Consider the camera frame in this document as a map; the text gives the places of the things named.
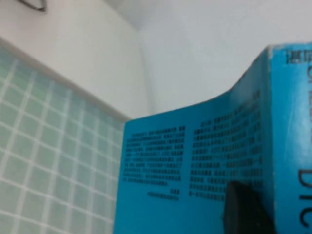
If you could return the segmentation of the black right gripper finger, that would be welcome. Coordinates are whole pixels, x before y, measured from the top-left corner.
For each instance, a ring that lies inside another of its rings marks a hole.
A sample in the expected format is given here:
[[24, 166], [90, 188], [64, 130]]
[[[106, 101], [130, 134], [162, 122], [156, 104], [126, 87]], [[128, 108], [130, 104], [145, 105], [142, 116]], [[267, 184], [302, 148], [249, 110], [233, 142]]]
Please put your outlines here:
[[225, 234], [276, 233], [257, 194], [238, 181], [231, 181], [226, 187], [223, 229]]

